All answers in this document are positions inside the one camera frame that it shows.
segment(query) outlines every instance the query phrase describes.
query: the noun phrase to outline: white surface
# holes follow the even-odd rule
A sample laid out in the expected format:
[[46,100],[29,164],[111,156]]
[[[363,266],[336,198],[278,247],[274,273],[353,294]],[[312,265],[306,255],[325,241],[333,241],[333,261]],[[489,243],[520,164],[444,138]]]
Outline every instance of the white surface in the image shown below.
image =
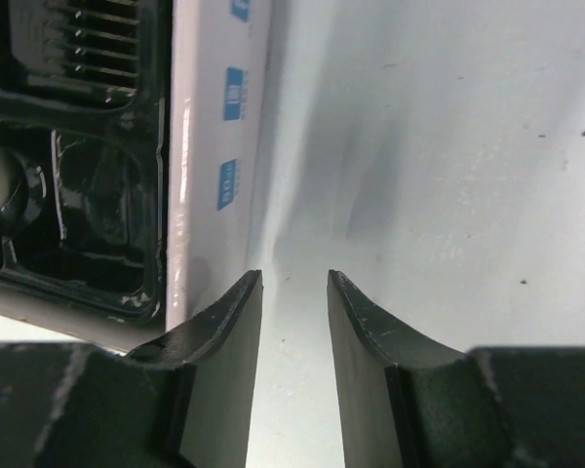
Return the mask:
[[248,467],[341,468],[329,268],[459,349],[585,343],[585,0],[274,15]]
[[72,341],[76,338],[0,316],[0,341]]
[[[175,2],[167,330],[212,304],[247,266],[271,0],[236,3],[251,5],[249,21],[230,14],[229,0]],[[223,120],[228,67],[244,71],[239,120]],[[236,195],[218,210],[220,168],[232,160]]]

